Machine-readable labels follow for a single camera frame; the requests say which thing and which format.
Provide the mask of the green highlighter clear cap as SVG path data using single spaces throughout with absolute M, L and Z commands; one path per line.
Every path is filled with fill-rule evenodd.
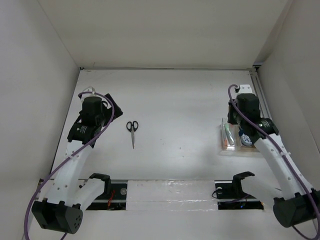
M 235 137 L 234 126 L 232 124 L 225 123 L 224 129 L 225 129 L 226 137 L 228 140 L 228 145 L 235 146 L 236 145 L 236 137 Z

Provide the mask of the black handled scissors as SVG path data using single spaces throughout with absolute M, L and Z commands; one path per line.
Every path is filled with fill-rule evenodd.
M 131 134 L 131 144 L 132 148 L 135 148 L 135 132 L 139 128 L 139 123 L 134 120 L 134 121 L 128 121 L 126 124 L 126 129 L 130 132 Z

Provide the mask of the orange highlighter grey cap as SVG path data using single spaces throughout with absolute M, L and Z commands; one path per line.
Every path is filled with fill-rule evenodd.
M 222 135 L 222 148 L 225 150 L 229 146 L 228 138 L 226 136 L 226 130 L 223 128 L 221 130 L 221 135 Z

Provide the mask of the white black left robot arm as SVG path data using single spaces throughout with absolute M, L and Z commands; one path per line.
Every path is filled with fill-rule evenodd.
M 65 234 L 75 234 L 91 203 L 112 192 L 109 175 L 93 173 L 84 186 L 78 180 L 97 139 L 113 120 L 123 115 L 109 93 L 87 90 L 78 96 L 82 109 L 68 133 L 65 160 L 52 171 L 55 179 L 43 200 L 31 200 L 27 209 L 42 229 Z

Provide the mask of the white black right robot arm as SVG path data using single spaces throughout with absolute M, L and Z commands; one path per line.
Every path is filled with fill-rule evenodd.
M 237 197 L 252 195 L 272 207 L 277 221 L 285 228 L 320 219 L 320 192 L 301 174 L 286 150 L 279 130 L 269 118 L 262 118 L 259 98 L 239 93 L 229 99 L 227 121 L 248 136 L 270 167 L 279 189 L 252 172 L 234 176 L 231 191 Z

